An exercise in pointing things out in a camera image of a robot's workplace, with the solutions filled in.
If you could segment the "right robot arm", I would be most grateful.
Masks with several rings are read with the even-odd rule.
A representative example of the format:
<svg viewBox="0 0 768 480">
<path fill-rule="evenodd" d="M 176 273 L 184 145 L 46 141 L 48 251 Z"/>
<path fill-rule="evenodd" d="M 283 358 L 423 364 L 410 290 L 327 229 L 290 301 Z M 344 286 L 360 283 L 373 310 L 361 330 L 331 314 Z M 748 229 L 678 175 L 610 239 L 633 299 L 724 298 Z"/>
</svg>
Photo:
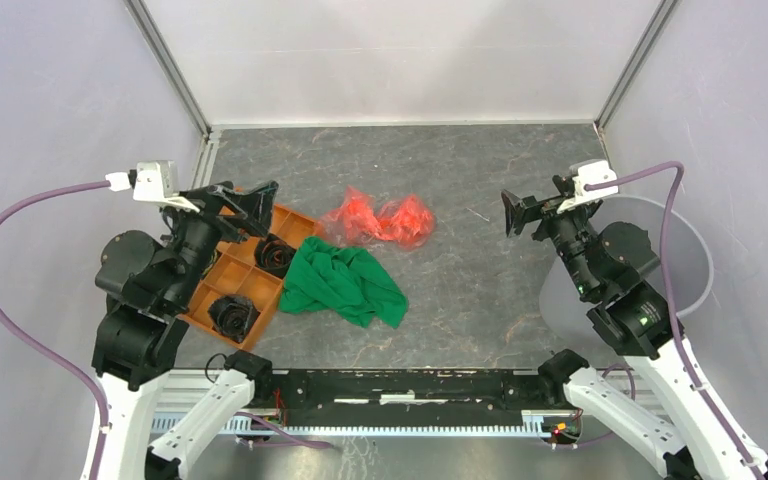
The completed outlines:
<svg viewBox="0 0 768 480">
<path fill-rule="evenodd" d="M 540 367 L 540 400 L 593 415 L 665 479 L 768 479 L 768 452 L 708 382 L 678 320 L 673 288 L 649 283 L 650 273 L 664 268 L 664 245 L 628 222 L 592 227 L 603 199 L 617 193 L 616 180 L 554 182 L 557 195 L 544 200 L 502 192 L 506 233 L 536 224 L 534 239 L 553 244 L 596 334 L 648 384 L 665 416 L 619 393 L 570 350 Z"/>
</svg>

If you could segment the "red plastic trash bag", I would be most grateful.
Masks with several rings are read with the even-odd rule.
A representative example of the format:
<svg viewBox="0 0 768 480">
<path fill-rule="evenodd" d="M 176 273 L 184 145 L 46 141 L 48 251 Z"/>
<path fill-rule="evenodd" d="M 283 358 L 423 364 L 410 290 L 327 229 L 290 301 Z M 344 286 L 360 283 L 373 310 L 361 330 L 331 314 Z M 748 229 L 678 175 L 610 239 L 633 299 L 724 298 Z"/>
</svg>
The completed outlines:
<svg viewBox="0 0 768 480">
<path fill-rule="evenodd" d="M 318 220 L 316 232 L 343 247 L 390 242 L 414 250 L 427 242 L 435 226 L 436 217 L 416 194 L 376 207 L 371 195 L 347 186 L 341 204 Z"/>
</svg>

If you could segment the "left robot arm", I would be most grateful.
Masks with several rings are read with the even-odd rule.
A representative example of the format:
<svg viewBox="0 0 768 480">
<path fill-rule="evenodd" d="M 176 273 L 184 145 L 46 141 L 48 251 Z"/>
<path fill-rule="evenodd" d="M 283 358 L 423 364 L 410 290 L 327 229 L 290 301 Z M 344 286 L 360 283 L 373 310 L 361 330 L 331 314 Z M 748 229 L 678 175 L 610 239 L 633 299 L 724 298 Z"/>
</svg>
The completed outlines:
<svg viewBox="0 0 768 480">
<path fill-rule="evenodd" d="M 224 181 L 174 192 L 136 180 L 133 189 L 136 201 L 159 208 L 169 232 L 155 239 L 128 230 L 102 251 L 95 284 L 106 295 L 106 313 L 96 332 L 92 368 L 105 395 L 93 435 L 103 448 L 87 460 L 84 473 L 89 479 L 180 479 L 233 407 L 262 407 L 273 397 L 269 375 L 232 371 L 219 399 L 203 401 L 191 412 L 198 416 L 214 408 L 217 414 L 207 424 L 185 421 L 184 438 L 172 438 L 165 447 L 149 442 L 156 407 L 189 328 L 181 315 L 220 243 L 268 234 L 279 185 L 267 181 L 238 190 Z"/>
</svg>

